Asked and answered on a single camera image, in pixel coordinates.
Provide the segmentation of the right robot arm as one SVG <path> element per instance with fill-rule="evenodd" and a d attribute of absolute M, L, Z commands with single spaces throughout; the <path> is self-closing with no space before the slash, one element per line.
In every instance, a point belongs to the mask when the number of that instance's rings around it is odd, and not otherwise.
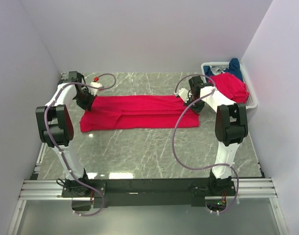
<path fill-rule="evenodd" d="M 232 170 L 234 158 L 238 148 L 248 135 L 248 121 L 246 106 L 236 103 L 223 95 L 210 82 L 204 83 L 200 76 L 189 79 L 190 92 L 185 105 L 191 104 L 198 98 L 206 98 L 191 106 L 191 109 L 200 113 L 205 104 L 208 104 L 216 112 L 215 136 L 219 141 L 216 155 L 216 166 L 210 170 L 208 191 L 213 195 L 219 195 L 232 186 Z"/>

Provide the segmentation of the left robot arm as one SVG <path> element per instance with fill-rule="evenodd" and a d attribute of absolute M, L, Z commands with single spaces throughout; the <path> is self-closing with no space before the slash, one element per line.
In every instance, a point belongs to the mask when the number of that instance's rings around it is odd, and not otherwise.
<path fill-rule="evenodd" d="M 57 179 L 56 182 L 65 192 L 76 197 L 89 195 L 91 185 L 72 146 L 74 128 L 67 106 L 75 100 L 81 109 L 89 111 L 95 98 L 85 87 L 84 76 L 71 71 L 68 76 L 61 77 L 52 99 L 35 110 L 40 139 L 57 154 L 65 171 L 66 179 Z"/>

